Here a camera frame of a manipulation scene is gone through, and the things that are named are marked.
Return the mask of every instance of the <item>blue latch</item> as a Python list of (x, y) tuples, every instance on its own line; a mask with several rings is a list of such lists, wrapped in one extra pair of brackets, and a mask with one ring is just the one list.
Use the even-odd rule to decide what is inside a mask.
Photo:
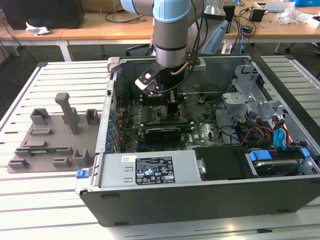
[(249, 157), (252, 162), (272, 159), (268, 150), (254, 150), (249, 153)]
[(282, 150), (286, 150), (287, 147), (284, 146), (284, 138), (285, 138), (285, 131), (282, 129), (276, 129), (273, 133), (273, 145), (277, 148), (282, 148)]
[(116, 111), (115, 111), (115, 110), (110, 109), (110, 116), (114, 116), (114, 115), (116, 115)]
[(75, 177), (77, 179), (87, 179), (89, 178), (89, 170), (84, 170), (84, 169), (78, 170), (76, 171)]
[(310, 157), (310, 152), (306, 148), (302, 148), (301, 153), (303, 154), (304, 159), (307, 159), (308, 157)]

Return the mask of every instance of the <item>warning label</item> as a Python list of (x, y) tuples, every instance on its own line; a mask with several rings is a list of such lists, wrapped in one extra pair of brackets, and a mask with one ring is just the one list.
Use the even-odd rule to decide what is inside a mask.
[(175, 182), (171, 156), (137, 158), (135, 160), (136, 184), (170, 184)]

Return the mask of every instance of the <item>black plastic cover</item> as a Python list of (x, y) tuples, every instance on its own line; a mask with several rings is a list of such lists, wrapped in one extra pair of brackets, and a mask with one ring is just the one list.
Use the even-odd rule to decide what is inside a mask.
[(202, 160), (205, 174), (203, 181), (251, 179), (253, 173), (242, 146), (207, 146), (194, 149), (196, 159)]

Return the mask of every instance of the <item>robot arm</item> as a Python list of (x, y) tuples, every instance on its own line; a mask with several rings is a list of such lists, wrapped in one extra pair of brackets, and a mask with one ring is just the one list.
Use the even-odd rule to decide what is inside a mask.
[[(208, 16), (212, 14), (212, 8), (209, 2), (212, 1), (121, 0), (121, 4), (126, 11), (154, 17), (153, 42), (156, 52), (156, 62), (151, 64), (135, 81), (135, 84), (143, 92), (146, 94), (159, 92), (156, 79), (161, 72), (165, 72), (170, 78), (166, 83), (162, 83), (165, 88), (171, 88), (175, 85), (171, 83), (175, 83), (181, 80), (181, 78), (184, 78), (184, 68), (188, 65), (188, 63), (186, 63), (187, 51), (191, 52), (191, 49), (197, 45), (197, 41), (201, 43), (206, 41), (207, 36), (205, 35), (207, 34), (205, 34), (205, 31), (206, 29), (208, 30), (210, 26), (206, 25), (206, 29), (204, 27), (202, 28), (204, 29), (202, 30), (202, 37), (201, 32), (198, 30), (199, 25), (207, 24), (203, 23), (204, 21), (202, 23), (200, 21), (204, 12), (208, 11)], [(172, 76), (172, 72), (179, 72), (180, 74)]]

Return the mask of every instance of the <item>motherboard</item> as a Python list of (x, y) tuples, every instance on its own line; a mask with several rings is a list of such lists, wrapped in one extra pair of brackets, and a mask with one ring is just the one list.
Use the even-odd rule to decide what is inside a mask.
[(177, 105), (177, 113), (168, 115), (167, 105), (153, 99), (146, 105), (132, 100), (117, 109), (117, 122), (123, 153), (192, 150), (195, 147), (224, 145), (213, 114), (217, 100), (187, 95)]

